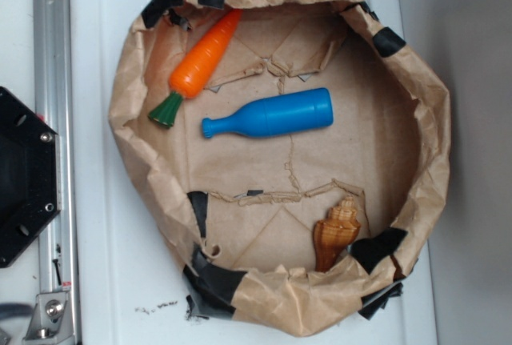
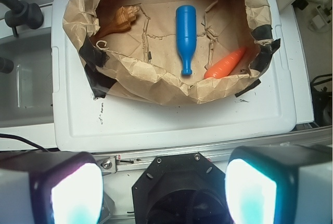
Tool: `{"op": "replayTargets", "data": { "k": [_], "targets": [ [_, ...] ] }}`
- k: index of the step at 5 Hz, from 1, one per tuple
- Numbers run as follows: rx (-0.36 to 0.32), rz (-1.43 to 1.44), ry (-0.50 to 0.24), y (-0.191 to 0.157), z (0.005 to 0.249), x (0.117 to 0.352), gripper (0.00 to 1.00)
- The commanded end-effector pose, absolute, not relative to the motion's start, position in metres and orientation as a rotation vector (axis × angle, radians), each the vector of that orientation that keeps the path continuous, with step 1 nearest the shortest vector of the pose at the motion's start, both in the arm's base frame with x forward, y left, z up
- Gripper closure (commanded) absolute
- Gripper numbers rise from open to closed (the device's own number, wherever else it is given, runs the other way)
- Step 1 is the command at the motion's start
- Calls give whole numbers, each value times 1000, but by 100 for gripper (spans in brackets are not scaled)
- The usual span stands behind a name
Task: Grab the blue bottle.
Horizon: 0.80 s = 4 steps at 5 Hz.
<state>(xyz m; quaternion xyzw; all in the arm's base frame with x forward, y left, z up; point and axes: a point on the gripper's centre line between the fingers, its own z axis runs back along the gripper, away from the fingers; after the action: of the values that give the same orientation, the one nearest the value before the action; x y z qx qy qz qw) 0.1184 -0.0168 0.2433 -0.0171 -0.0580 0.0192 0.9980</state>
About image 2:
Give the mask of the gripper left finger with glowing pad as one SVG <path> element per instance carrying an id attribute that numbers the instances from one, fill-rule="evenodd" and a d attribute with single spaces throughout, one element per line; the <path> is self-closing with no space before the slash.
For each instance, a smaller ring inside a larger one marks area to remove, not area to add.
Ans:
<path id="1" fill-rule="evenodd" d="M 103 188 L 90 153 L 1 153 L 1 223 L 98 223 Z"/>

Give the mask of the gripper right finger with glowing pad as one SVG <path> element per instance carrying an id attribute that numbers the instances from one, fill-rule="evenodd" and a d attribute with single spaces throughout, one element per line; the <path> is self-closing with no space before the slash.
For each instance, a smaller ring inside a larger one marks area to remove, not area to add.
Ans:
<path id="1" fill-rule="evenodd" d="M 239 146 L 225 194 L 234 223 L 332 223 L 332 147 Z"/>

